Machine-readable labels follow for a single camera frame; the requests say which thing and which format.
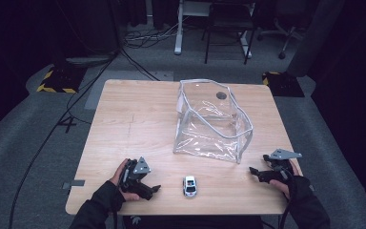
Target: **toy car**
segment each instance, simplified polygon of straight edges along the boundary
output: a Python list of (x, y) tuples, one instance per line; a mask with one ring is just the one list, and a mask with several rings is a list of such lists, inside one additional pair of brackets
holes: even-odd
[(197, 182), (193, 176), (187, 176), (183, 179), (183, 195), (193, 198), (197, 194)]

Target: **clear plastic bag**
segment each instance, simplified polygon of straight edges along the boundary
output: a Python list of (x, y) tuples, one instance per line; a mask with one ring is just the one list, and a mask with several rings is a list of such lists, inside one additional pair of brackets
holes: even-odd
[(240, 163), (253, 125), (230, 88), (209, 79), (180, 81), (173, 152)]

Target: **office chair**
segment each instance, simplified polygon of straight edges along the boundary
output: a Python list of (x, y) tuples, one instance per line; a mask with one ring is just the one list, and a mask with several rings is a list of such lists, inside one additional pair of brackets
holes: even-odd
[(303, 31), (308, 29), (312, 21), (316, 0), (275, 0), (274, 4), (274, 31), (262, 31), (257, 40), (261, 41), (264, 35), (281, 34), (285, 36), (284, 46), (278, 58), (284, 59), (288, 43), (291, 38), (302, 40)]
[(250, 5), (252, 2), (252, 0), (212, 1), (210, 4), (207, 26), (201, 38), (201, 40), (204, 40), (205, 33), (208, 34), (205, 64), (207, 64), (210, 45), (212, 45), (210, 43), (211, 35), (214, 31), (235, 32), (238, 35), (237, 41), (240, 41), (242, 36), (246, 34), (246, 31), (251, 31), (252, 33), (247, 44), (248, 48), (246, 50), (244, 64), (248, 62), (252, 41), (254, 39), (254, 32), (257, 29), (251, 15)]

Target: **sleeve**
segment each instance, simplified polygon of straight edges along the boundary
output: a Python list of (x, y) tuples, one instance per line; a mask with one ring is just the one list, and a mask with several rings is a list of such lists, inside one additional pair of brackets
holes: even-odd
[(76, 214), (71, 228), (106, 228), (105, 221), (110, 212), (117, 214), (125, 202), (118, 187), (106, 181), (91, 199), (85, 201)]
[(292, 203), (290, 214), (299, 228), (330, 228), (330, 219), (326, 210), (323, 208), (319, 199), (314, 195), (310, 188), (310, 180), (306, 177), (294, 176), (294, 183), (289, 184), (290, 190), (296, 191), (290, 193)]

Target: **desk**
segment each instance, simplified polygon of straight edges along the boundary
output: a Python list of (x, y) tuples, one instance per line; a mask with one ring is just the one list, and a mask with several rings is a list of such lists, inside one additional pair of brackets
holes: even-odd
[[(182, 53), (182, 43), (183, 43), (183, 16), (208, 16), (209, 7), (211, 4), (207, 1), (188, 1), (188, 0), (179, 0), (179, 14), (178, 14), (178, 26), (177, 26), (177, 35), (176, 35), (176, 43), (174, 45), (174, 54)], [(246, 51), (248, 50), (248, 42), (246, 41), (246, 32), (240, 38), (240, 43), (242, 45), (243, 53), (246, 55)], [(248, 58), (252, 57), (252, 53), (249, 52)]]
[[(76, 214), (124, 158), (143, 156), (152, 171), (142, 182), (162, 187), (149, 201), (124, 203), (120, 215), (282, 214), (282, 194), (249, 172), (249, 166), (269, 169), (262, 155), (277, 148), (292, 150), (272, 94), (264, 85), (227, 86), (254, 124), (252, 142), (240, 164), (173, 153), (178, 82), (108, 80), (75, 175), (86, 180), (85, 185), (71, 188), (67, 212)], [(187, 175), (198, 182), (192, 199), (183, 196)]]

